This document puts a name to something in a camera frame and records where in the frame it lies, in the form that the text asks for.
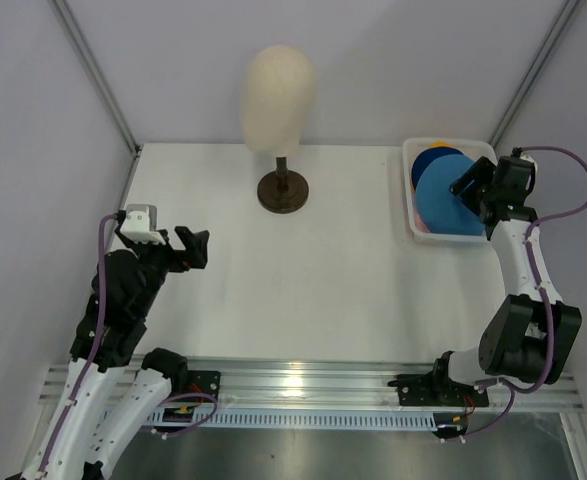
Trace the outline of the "yellow bucket hat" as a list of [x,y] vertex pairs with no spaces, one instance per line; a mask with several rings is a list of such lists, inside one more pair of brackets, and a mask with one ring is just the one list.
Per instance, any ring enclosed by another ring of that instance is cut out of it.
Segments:
[[429,149],[438,149],[438,148],[448,148],[448,149],[456,149],[454,145],[451,145],[447,142],[434,142],[429,146]]

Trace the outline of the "cream mannequin head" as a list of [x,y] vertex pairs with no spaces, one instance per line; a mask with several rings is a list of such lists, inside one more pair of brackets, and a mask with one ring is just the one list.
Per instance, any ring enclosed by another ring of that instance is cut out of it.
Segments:
[[244,79],[240,125],[255,153],[288,157],[300,145],[314,104],[317,75],[299,49],[275,45],[259,52]]

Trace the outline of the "left aluminium frame post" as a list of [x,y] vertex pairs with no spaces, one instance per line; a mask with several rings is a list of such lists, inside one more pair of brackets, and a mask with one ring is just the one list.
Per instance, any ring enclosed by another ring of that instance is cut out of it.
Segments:
[[140,151],[140,146],[134,138],[122,109],[70,4],[63,0],[51,0],[48,1],[48,4],[75,52],[76,58],[91,83],[94,92],[117,130],[120,139],[129,153],[133,157],[136,157]]

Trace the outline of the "right aluminium frame post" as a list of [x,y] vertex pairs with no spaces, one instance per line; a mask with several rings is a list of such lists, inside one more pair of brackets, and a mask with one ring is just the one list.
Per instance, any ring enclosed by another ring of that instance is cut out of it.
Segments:
[[494,149],[508,133],[585,4],[584,0],[566,0],[561,3],[558,13],[554,16],[504,112],[489,136],[488,143]]

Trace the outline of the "white plastic basket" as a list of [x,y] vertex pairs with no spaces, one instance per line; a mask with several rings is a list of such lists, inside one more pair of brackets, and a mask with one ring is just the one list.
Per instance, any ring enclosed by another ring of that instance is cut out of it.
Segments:
[[407,201],[407,215],[410,229],[414,237],[418,241],[430,243],[457,243],[457,244],[484,244],[486,236],[483,232],[481,237],[462,236],[462,235],[443,235],[423,233],[416,229],[414,223],[414,211],[417,210],[414,201],[414,188],[411,182],[411,168],[416,157],[428,149],[434,142],[447,142],[454,145],[456,149],[460,150],[462,154],[471,158],[474,162],[480,157],[485,156],[491,161],[496,160],[496,155],[493,147],[488,143],[477,140],[466,139],[438,139],[438,138],[410,138],[403,143],[402,146],[402,163],[404,170],[404,187],[405,197]]

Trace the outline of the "dark blue bucket hat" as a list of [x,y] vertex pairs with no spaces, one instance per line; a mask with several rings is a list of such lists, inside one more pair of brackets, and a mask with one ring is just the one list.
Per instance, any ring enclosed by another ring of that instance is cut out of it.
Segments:
[[435,160],[448,155],[461,154],[462,152],[460,150],[447,145],[430,147],[421,152],[414,160],[411,168],[411,182],[413,188],[417,188],[423,173]]

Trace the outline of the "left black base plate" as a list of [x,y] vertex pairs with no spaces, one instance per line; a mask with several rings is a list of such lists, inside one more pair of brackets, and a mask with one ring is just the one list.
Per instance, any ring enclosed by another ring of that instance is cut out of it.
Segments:
[[186,392],[195,395],[195,401],[210,403],[218,399],[222,374],[213,370],[192,370],[187,377]]

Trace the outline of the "aluminium mounting rail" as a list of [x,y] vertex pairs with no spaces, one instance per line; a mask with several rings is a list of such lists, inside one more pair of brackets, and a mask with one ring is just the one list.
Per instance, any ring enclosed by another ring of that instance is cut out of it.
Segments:
[[[134,355],[125,373],[111,392],[108,405],[117,403],[128,390],[142,355]],[[54,364],[44,381],[40,405],[57,404],[64,389],[67,364]],[[395,388],[387,383],[403,373],[422,374],[431,370],[427,363],[393,362],[322,362],[246,360],[189,357],[189,369],[219,371],[223,408],[295,409],[295,410],[399,410],[461,411],[457,407],[399,406]],[[489,406],[475,413],[499,413],[509,400],[504,386],[494,386],[489,392]],[[571,374],[563,374],[554,385],[536,393],[518,395],[511,413],[583,413],[584,405]]]

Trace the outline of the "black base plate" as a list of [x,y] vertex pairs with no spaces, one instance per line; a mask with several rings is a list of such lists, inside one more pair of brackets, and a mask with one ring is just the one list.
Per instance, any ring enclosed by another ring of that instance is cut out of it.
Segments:
[[210,403],[218,399],[222,374],[213,370],[192,370],[187,377],[186,392],[195,395],[195,401]]
[[453,382],[447,377],[437,377],[434,373],[397,375],[387,386],[396,390],[401,406],[489,406],[487,393],[479,393],[471,385]]

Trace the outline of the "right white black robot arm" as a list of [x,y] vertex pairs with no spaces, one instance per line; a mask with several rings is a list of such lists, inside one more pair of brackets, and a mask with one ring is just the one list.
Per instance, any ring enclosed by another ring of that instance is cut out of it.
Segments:
[[532,162],[482,157],[450,186],[484,226],[506,296],[476,349],[436,360],[428,388],[438,405],[459,407],[466,397],[487,405],[484,391],[496,385],[530,394],[562,373],[582,316],[564,302],[545,266],[541,220],[525,204],[534,184]]

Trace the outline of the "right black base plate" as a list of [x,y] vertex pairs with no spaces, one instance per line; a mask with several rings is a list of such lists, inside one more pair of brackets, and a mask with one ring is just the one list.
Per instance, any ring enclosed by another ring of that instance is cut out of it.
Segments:
[[437,377],[434,373],[397,375],[387,386],[396,390],[401,406],[489,406],[487,393],[479,393],[471,385],[453,382],[447,377]]

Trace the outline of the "light blue bucket hat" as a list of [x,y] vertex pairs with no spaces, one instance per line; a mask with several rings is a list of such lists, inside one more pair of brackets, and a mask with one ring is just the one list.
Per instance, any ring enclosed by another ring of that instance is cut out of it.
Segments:
[[435,160],[423,173],[414,201],[423,222],[433,234],[481,237],[484,229],[449,186],[466,172],[474,161],[464,154]]

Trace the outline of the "dark wooden round stand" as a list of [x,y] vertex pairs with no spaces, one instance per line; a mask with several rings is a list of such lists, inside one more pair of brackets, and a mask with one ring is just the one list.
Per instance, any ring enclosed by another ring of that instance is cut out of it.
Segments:
[[269,212],[289,214],[306,204],[309,185],[301,174],[288,168],[286,157],[277,157],[275,170],[260,179],[257,197]]

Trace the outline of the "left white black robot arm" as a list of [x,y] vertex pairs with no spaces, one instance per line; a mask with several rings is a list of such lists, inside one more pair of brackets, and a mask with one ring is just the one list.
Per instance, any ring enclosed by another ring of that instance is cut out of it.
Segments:
[[183,400],[218,404],[197,386],[186,357],[163,348],[148,353],[112,409],[108,399],[146,332],[146,318],[171,273],[203,269],[208,231],[178,226],[175,249],[165,230],[135,239],[118,231],[123,248],[101,251],[85,315],[72,344],[63,392],[40,446],[20,479],[108,479],[122,453],[161,405]]

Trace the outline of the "pink hat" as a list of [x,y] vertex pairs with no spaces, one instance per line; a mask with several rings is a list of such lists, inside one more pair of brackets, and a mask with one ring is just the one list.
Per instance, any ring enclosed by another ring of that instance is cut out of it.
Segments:
[[414,223],[416,226],[416,229],[423,232],[423,233],[429,233],[430,230],[427,227],[427,225],[423,222],[422,218],[420,217],[419,213],[417,210],[414,211]]

